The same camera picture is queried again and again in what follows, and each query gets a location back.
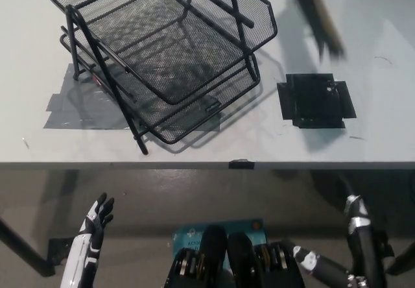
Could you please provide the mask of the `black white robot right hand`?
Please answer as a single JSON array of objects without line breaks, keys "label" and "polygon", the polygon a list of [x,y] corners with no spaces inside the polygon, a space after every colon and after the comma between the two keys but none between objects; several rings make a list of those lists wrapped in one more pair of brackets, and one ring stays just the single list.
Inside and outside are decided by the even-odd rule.
[{"label": "black white robot right hand", "polygon": [[354,190],[345,174],[338,180],[346,194],[344,214],[348,222],[348,244],[353,259],[353,271],[369,277],[383,273],[382,236],[375,231],[372,216],[363,197]]}]

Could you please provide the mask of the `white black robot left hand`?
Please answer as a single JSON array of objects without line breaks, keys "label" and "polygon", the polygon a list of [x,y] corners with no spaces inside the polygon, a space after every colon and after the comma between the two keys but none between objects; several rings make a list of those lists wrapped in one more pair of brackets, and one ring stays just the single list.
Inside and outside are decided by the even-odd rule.
[{"label": "white black robot left hand", "polygon": [[88,210],[75,236],[61,287],[93,287],[104,239],[104,229],[113,219],[114,199],[102,193]]}]

